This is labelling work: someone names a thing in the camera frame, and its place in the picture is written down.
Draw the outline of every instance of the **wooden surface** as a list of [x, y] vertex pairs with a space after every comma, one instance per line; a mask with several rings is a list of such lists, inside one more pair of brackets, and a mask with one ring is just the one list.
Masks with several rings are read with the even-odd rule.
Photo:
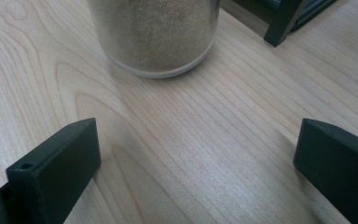
[[67, 223], [345, 223], [292, 159], [303, 118], [358, 135], [358, 0], [276, 49], [219, 20], [202, 64], [151, 80], [109, 66], [85, 0], [0, 0], [0, 186], [94, 117], [103, 165]]

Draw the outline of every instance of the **screw hole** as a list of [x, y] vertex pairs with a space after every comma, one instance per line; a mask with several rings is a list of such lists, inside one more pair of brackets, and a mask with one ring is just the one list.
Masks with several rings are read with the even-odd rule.
[[34, 165], [32, 163], [24, 163], [22, 166], [21, 166], [21, 169], [22, 170], [27, 170], [31, 167], [33, 167]]

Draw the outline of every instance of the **beige granular material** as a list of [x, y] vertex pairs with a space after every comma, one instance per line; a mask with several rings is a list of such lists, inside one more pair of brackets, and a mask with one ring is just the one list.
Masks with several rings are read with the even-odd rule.
[[213, 43], [218, 0], [89, 0], [103, 50], [128, 67], [170, 71]]

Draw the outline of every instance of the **wooden table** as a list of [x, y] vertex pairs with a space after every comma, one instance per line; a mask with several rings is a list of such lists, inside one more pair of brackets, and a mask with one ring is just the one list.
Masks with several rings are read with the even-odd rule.
[[292, 160], [303, 118], [358, 135], [358, 0], [277, 48], [221, 10], [206, 60], [161, 80], [109, 65], [85, 0], [0, 0], [0, 186], [87, 118], [103, 165], [67, 223], [345, 223]]

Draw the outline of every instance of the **jar base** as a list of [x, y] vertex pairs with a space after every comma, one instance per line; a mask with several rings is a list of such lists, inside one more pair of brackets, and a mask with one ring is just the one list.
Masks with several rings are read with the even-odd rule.
[[186, 64], [185, 66], [170, 70], [170, 71], [164, 71], [164, 72], [146, 72], [146, 71], [142, 71], [142, 70], [138, 70], [138, 69], [134, 69], [131, 67], [128, 67], [127, 65], [118, 62], [117, 60], [115, 60], [113, 57], [111, 57], [109, 54], [106, 53], [107, 57], [109, 58], [109, 60], [114, 63], [115, 65], [117, 65], [118, 67], [120, 67], [121, 69], [136, 75], [138, 77], [147, 77], [147, 78], [165, 78], [165, 77], [174, 77], [174, 76], [178, 76], [181, 75], [185, 72], [187, 72], [188, 70], [194, 68], [196, 65], [198, 65], [200, 62], [202, 62], [205, 57], [208, 55], [210, 49], [212, 48], [212, 45], [214, 43], [215, 37], [213, 38], [212, 43], [210, 44], [210, 46], [193, 62]]

